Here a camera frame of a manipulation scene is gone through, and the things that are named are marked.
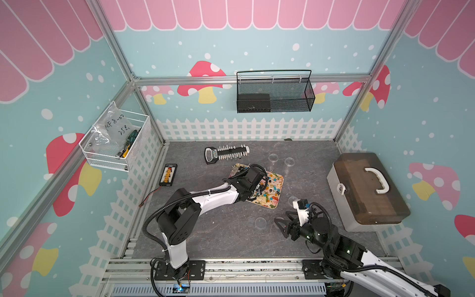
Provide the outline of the black parallel charging board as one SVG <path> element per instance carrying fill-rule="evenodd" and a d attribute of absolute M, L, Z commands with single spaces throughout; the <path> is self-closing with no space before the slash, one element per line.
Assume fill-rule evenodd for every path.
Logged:
<path fill-rule="evenodd" d="M 158 183 L 159 186 L 162 186 L 162 187 L 172 186 L 177 168 L 178 168 L 177 164 L 174 164 L 174 163 L 165 164 L 159 183 Z"/>

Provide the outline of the pile of lollipops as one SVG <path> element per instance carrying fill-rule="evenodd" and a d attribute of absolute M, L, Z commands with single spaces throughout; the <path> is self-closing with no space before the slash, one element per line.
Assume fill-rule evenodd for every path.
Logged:
<path fill-rule="evenodd" d="M 261 205 L 269 209 L 275 209 L 280 201 L 280 196 L 283 189 L 284 176 L 272 172 L 267 172 L 268 183 L 266 189 L 257 195 L 252 203 Z"/>

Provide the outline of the black box in basket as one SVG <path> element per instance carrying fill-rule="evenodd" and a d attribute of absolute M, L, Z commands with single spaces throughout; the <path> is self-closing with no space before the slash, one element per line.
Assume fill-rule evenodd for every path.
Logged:
<path fill-rule="evenodd" d="M 238 113 L 268 113 L 271 112 L 269 94 L 240 94 L 237 96 Z"/>

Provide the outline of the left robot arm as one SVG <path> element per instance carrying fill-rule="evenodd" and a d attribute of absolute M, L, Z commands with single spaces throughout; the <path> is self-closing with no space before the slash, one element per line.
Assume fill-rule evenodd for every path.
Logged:
<path fill-rule="evenodd" d="M 164 206 L 154 211 L 142 225 L 142 234 L 163 248 L 163 258 L 150 261 L 151 279 L 158 273 L 170 276 L 177 282 L 191 275 L 191 263 L 186 240 L 199 217 L 224 205 L 252 200 L 268 185 L 268 173 L 258 164 L 251 164 L 223 184 L 199 192 L 178 189 Z"/>

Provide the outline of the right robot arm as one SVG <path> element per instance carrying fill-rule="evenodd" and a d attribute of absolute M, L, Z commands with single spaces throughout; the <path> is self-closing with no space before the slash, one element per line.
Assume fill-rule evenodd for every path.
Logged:
<path fill-rule="evenodd" d="M 303 239 L 318 247 L 323 258 L 308 271 L 328 279 L 343 279 L 350 287 L 358 284 L 381 297 L 449 297 L 444 285 L 429 285 L 386 264 L 356 241 L 340 235 L 328 211 L 316 202 L 296 200 L 287 219 L 274 223 L 285 238 Z"/>

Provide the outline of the clear candy jar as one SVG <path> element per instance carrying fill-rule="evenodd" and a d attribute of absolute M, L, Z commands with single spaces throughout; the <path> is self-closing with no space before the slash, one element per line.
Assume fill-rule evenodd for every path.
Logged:
<path fill-rule="evenodd" d="M 293 166 L 295 166 L 295 163 L 296 163 L 295 159 L 292 158 L 292 157 L 288 157 L 288 158 L 285 159 L 285 165 L 287 167 L 293 167 Z"/>
<path fill-rule="evenodd" d="M 275 153 L 271 153 L 269 156 L 268 156 L 268 160 L 272 163 L 276 163 L 279 161 L 279 157 L 277 154 Z"/>

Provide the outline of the black socket holder rail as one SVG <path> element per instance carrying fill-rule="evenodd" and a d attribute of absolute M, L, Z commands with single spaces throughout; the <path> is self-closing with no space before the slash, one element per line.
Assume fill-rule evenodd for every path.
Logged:
<path fill-rule="evenodd" d="M 206 164 L 214 164 L 219 160 L 234 160 L 242 158 L 250 153 L 249 146 L 220 146 L 207 147 L 204 151 L 204 158 Z"/>

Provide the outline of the brown plastic toolbox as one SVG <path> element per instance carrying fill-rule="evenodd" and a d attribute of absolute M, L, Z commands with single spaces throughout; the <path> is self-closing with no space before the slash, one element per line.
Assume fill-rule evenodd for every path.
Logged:
<path fill-rule="evenodd" d="M 327 182 L 347 232 L 381 231 L 402 223 L 410 209 L 375 153 L 343 153 Z"/>

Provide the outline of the clear plastic zip bag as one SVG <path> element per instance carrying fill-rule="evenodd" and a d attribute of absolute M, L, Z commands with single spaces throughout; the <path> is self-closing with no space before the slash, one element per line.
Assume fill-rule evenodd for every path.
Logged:
<path fill-rule="evenodd" d="M 125 113 L 112 103 L 93 125 L 90 146 L 97 152 L 106 154 L 108 150 L 110 155 L 116 156 L 133 130 L 140 131 L 129 121 Z"/>

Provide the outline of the green tool in basket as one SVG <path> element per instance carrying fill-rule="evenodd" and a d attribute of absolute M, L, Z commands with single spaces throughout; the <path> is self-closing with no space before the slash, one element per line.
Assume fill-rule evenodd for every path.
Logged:
<path fill-rule="evenodd" d="M 116 158 L 126 158 L 131 147 L 133 146 L 137 136 L 139 134 L 138 130 L 133 130 L 130 135 L 127 137 L 124 147 L 116 154 Z"/>

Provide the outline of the floral rectangular tray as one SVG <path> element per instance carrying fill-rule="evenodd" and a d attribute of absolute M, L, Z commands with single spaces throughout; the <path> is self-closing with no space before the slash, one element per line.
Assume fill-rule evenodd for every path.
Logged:
<path fill-rule="evenodd" d="M 284 177 L 268 172 L 258 164 L 244 165 L 237 163 L 226 182 L 236 188 L 238 201 L 246 201 L 275 209 L 280 201 Z"/>

